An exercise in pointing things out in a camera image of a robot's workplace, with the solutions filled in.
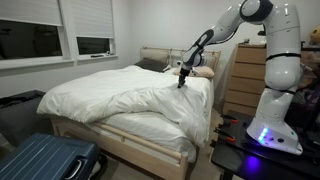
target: blue suitcase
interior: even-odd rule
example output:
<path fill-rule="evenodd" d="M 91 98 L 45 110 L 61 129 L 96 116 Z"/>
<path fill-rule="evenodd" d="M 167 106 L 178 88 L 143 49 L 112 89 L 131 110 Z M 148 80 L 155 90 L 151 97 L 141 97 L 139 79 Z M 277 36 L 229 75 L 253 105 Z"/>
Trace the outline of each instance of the blue suitcase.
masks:
<path fill-rule="evenodd" d="M 0 162 L 0 179 L 88 179 L 100 155 L 97 145 L 34 134 Z"/>

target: bedroom wall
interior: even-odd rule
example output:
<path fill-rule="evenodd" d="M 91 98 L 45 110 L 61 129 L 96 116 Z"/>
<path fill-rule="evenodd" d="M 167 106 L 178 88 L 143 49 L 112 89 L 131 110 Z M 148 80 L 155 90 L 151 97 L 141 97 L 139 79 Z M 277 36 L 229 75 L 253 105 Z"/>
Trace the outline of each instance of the bedroom wall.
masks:
<path fill-rule="evenodd" d="M 155 46 L 188 48 L 198 37 L 220 18 L 233 4 L 243 0 L 134 0 L 130 1 L 132 37 L 132 63 L 139 59 L 139 48 Z M 272 0 L 274 4 L 294 3 L 300 14 L 301 39 L 309 41 L 309 33 L 320 24 L 319 0 Z M 229 59 L 237 43 L 249 36 L 250 42 L 259 44 L 263 37 L 256 34 L 262 26 L 242 24 L 237 34 L 228 42 L 207 47 L 222 51 L 215 75 L 215 102 L 221 103 L 229 69 Z"/>
<path fill-rule="evenodd" d="M 101 70 L 128 66 L 131 61 L 130 4 L 129 0 L 113 1 L 115 40 L 118 59 L 86 61 L 75 66 L 73 63 L 45 65 L 32 68 L 0 70 L 0 98 L 29 91 L 48 91 L 66 81 Z"/>

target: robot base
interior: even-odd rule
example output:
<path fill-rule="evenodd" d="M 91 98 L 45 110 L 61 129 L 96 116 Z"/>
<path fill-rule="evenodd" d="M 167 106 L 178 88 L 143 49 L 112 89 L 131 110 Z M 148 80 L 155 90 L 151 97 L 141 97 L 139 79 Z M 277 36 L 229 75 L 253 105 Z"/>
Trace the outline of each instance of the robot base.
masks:
<path fill-rule="evenodd" d="M 247 133 L 262 146 L 301 155 L 297 134 L 282 120 L 254 118 Z"/>

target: white comforter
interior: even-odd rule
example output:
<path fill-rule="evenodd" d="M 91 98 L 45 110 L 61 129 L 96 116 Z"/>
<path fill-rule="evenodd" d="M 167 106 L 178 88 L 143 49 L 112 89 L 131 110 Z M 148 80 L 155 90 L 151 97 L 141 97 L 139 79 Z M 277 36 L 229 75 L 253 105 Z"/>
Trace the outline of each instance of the white comforter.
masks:
<path fill-rule="evenodd" d="M 187 78 L 177 89 L 178 77 L 129 66 L 102 71 L 51 89 L 37 112 L 88 123 L 118 113 L 153 111 L 179 124 L 186 135 L 203 146 L 208 135 L 210 82 Z"/>

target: white robotic arm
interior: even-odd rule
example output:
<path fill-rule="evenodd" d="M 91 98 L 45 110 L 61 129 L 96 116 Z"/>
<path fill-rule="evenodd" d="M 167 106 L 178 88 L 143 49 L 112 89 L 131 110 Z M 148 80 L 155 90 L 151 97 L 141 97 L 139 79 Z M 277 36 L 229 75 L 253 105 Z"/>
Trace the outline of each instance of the white robotic arm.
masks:
<path fill-rule="evenodd" d="M 247 133 L 261 145 L 300 155 L 297 134 L 284 122 L 300 81 L 300 23 L 294 5 L 274 6 L 269 0 L 246 0 L 232 6 L 216 25 L 207 30 L 184 54 L 178 88 L 192 67 L 202 66 L 204 47 L 230 39 L 238 26 L 248 22 L 266 29 L 266 88 Z"/>

